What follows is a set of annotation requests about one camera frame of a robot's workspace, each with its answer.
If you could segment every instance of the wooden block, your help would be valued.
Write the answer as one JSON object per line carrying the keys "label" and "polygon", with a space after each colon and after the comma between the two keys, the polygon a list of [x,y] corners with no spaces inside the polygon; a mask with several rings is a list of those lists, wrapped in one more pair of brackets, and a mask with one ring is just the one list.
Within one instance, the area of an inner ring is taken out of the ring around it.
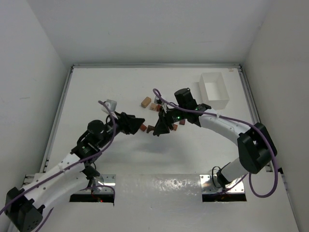
{"label": "wooden block", "polygon": [[141,131],[145,131],[147,129],[147,127],[144,125],[144,124],[142,124],[141,126],[140,126],[140,130]]}
{"label": "wooden block", "polygon": [[154,130],[155,130],[155,127],[149,125],[149,126],[147,127],[146,133],[149,134],[149,132],[154,131]]}
{"label": "wooden block", "polygon": [[151,110],[156,110],[156,104],[151,103],[151,105],[150,105],[150,108],[149,108],[149,109],[151,109]]}
{"label": "wooden block", "polygon": [[157,110],[157,112],[159,112],[159,111],[160,111],[160,109],[161,109],[161,105],[159,105],[159,104],[158,104],[158,105],[156,106],[156,110]]}
{"label": "wooden block", "polygon": [[185,119],[179,121],[179,125],[184,125],[184,124],[185,124]]}
{"label": "wooden block", "polygon": [[177,130],[177,125],[176,124],[173,124],[173,131],[176,131]]}
{"label": "wooden block", "polygon": [[146,108],[149,104],[151,103],[151,98],[150,97],[146,97],[142,102],[141,102],[141,106],[143,108]]}

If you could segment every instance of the white table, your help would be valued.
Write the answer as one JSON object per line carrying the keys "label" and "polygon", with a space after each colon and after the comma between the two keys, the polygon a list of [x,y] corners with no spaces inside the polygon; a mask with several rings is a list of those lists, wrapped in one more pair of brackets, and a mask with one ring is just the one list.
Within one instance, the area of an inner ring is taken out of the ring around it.
{"label": "white table", "polygon": [[[236,68],[74,68],[62,104],[58,127],[48,150],[47,170],[60,162],[76,145],[88,122],[105,120],[98,100],[118,102],[117,111],[146,119],[155,125],[157,112],[143,109],[141,101],[158,88],[168,101],[174,92],[189,87],[201,103],[201,73],[222,72],[230,101],[221,113],[252,122]],[[119,134],[97,160],[102,174],[116,174],[115,206],[108,203],[66,203],[58,206],[42,232],[58,231],[229,231],[296,232],[288,197],[279,178],[271,197],[258,199],[244,181],[246,202],[202,203],[199,174],[224,166],[238,156],[229,140],[186,123],[160,137],[139,131]],[[253,178],[259,193],[268,192],[273,173],[261,171]]]}

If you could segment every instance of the white wall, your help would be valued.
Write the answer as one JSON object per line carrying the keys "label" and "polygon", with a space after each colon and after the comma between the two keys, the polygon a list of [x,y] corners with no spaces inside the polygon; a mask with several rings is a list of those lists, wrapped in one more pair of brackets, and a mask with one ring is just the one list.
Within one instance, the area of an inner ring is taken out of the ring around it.
{"label": "white wall", "polygon": [[66,64],[243,62],[272,0],[28,0]]}
{"label": "white wall", "polygon": [[309,231],[309,1],[277,0],[246,59],[261,121],[273,136],[301,231]]}
{"label": "white wall", "polygon": [[[0,7],[0,207],[38,172],[67,70],[25,0]],[[8,219],[0,216],[0,231]]]}

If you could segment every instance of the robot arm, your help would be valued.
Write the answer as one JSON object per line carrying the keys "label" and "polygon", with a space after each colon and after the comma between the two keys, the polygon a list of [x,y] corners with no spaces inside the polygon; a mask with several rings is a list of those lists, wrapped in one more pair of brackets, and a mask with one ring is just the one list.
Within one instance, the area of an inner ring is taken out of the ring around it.
{"label": "robot arm", "polygon": [[[175,92],[175,98],[180,108],[196,111],[188,113],[179,109],[161,107],[159,120],[155,126],[154,135],[169,133],[173,123],[182,119],[199,127],[210,129],[232,141],[239,149],[239,158],[225,165],[217,172],[217,182],[222,188],[238,177],[247,173],[257,174],[271,161],[271,154],[263,139],[248,125],[220,118],[217,112],[206,104],[197,104],[190,89],[184,88]],[[255,126],[262,132],[269,142],[274,154],[277,150],[269,136],[266,127],[261,123]]]}
{"label": "robot arm", "polygon": [[116,135],[120,132],[135,134],[145,121],[126,113],[114,112],[112,115],[115,127],[112,120],[106,124],[100,120],[90,122],[87,131],[78,139],[77,146],[58,165],[22,189],[12,188],[8,191],[6,205],[24,193],[5,210],[20,232],[30,232],[38,227],[54,206],[69,201],[70,195],[88,187],[100,176],[90,165],[111,141],[114,130]]}

